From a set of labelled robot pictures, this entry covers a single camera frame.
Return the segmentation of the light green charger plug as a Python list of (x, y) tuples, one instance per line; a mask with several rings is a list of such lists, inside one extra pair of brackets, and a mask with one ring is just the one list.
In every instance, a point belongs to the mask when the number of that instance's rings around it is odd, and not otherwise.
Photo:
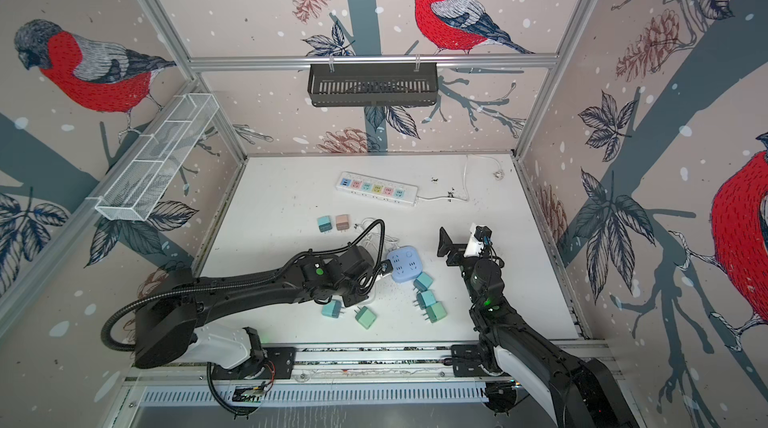
[(360, 326), (368, 330), (376, 322), (377, 315), (367, 306), (363, 306), (355, 312), (355, 320)]

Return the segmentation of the blue square socket cube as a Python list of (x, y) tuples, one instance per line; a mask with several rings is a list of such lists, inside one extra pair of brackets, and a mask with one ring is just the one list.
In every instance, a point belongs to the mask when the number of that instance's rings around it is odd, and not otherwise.
[(387, 260), (392, 265), (391, 277), (397, 284), (415, 280), (423, 272), (420, 256), (417, 250), (411, 246), (389, 252)]

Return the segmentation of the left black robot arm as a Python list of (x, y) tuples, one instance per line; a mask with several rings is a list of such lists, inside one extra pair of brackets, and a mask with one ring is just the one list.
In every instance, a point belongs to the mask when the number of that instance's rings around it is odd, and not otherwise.
[(384, 256), (353, 244), (301, 252), (278, 269), (233, 277), (168, 276), (157, 292), (119, 309), (101, 329), (107, 348), (134, 354), (151, 369), (191, 354), (207, 336), (203, 328), (221, 318), (272, 305), (317, 304), (342, 299), (345, 307), (366, 300), (376, 279), (392, 271)]

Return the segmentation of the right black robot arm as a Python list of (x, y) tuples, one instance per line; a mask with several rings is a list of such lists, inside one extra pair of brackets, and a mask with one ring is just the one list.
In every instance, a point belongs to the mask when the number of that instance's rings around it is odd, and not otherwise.
[(439, 230), (437, 256), (460, 269), (469, 316), (479, 337), (481, 365), (505, 373), (544, 409), (559, 427), (636, 427), (617, 381), (595, 358), (583, 359), (534, 330), (504, 296), (504, 261), (493, 248), (492, 231), (471, 226), (466, 244)]

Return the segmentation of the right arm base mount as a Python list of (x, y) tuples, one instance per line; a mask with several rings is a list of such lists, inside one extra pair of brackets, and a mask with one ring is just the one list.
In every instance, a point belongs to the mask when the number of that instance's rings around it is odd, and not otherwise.
[(502, 372), (492, 371), (485, 363), (478, 344), (455, 344), (447, 358), (453, 376), (457, 378), (499, 377)]

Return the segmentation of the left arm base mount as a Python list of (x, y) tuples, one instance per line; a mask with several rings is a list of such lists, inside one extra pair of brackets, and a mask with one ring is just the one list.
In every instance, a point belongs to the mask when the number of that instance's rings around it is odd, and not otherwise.
[(234, 368), (232, 374), (236, 380), (288, 380), (293, 373), (296, 354), (295, 347), (262, 348)]

